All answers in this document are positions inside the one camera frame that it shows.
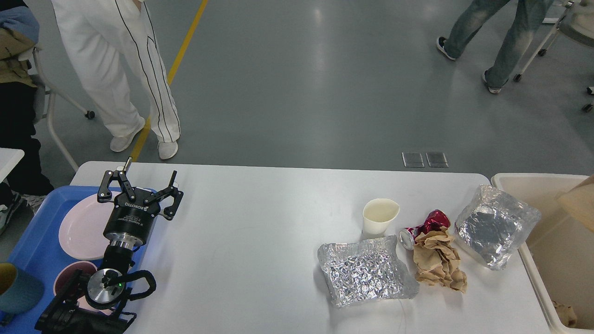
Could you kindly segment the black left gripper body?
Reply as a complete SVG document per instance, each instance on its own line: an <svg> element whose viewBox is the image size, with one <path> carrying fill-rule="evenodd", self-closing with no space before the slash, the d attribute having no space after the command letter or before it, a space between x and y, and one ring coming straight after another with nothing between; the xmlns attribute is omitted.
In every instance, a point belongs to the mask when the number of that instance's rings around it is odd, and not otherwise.
<svg viewBox="0 0 594 334"><path fill-rule="evenodd" d="M134 249L147 243L154 219L161 211L157 202L144 203L143 199L130 202L127 197L117 197L108 218L103 236L111 246Z"/></svg>

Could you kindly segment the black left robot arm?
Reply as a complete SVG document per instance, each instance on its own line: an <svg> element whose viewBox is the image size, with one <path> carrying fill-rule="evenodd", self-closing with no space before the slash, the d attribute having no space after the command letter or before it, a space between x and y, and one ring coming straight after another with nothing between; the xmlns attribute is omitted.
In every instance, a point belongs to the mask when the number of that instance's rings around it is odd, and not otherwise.
<svg viewBox="0 0 594 334"><path fill-rule="evenodd" d="M98 203L113 204L103 231L108 245L101 265L93 274L74 271L58 290L36 322L43 334L123 334L136 319L136 313L124 311L127 303L155 292L153 274L131 271L132 258L148 243L157 216L173 219L184 193L175 183L177 171L159 192L132 186L127 178L131 162L128 158L123 169L105 171L98 188Z"/></svg>

